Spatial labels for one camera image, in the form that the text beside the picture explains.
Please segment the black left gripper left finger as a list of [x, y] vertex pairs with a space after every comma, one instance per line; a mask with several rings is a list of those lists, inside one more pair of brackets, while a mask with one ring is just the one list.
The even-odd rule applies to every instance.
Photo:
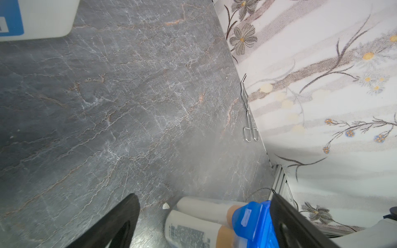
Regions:
[[68, 247], [128, 248], [139, 214], [139, 199], [131, 193]]

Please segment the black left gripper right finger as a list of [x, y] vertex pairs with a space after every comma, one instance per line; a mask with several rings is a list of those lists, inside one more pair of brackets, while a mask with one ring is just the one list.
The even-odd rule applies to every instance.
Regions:
[[338, 247], [276, 192], [271, 198], [270, 216], [281, 248]]

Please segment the blue lidded clear jar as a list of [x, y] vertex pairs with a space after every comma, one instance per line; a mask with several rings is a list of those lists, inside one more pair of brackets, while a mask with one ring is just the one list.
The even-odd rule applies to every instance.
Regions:
[[164, 236], [173, 248], [277, 248], [270, 205], [185, 196], [168, 214]]

